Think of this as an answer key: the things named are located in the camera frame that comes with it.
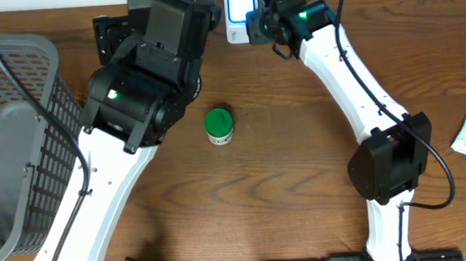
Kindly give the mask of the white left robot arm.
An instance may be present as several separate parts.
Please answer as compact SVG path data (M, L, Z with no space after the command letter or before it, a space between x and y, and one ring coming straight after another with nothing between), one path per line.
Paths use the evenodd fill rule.
M94 18L101 66L89 79L80 132L48 118L76 157L34 261L105 261L128 196L202 87L215 0L127 0L126 16Z

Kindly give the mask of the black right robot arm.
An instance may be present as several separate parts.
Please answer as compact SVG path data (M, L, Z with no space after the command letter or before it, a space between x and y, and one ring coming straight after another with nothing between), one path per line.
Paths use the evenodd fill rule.
M380 86L351 47L342 10L324 0L259 0L246 16L249 42L271 43L275 52L286 46L281 58L297 58L315 74L350 123L359 146L347 172L367 203L365 261L419 261L409 244L409 209L434 154L432 124Z

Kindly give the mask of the green lid jar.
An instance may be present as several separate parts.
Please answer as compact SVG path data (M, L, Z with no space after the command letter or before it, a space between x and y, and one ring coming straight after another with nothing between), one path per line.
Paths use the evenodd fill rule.
M214 145L228 144L233 138L233 118L226 109L214 108L209 111L204 125L208 138Z

